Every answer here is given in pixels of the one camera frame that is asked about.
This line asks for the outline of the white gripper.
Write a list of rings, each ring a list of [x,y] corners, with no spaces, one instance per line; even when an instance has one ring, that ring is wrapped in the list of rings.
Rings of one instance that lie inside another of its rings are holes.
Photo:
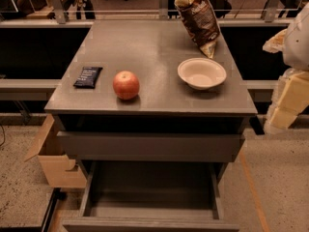
[[[263,51],[283,50],[287,69],[275,86],[264,124],[266,133],[285,131],[309,106],[309,4],[290,23],[263,45]]]

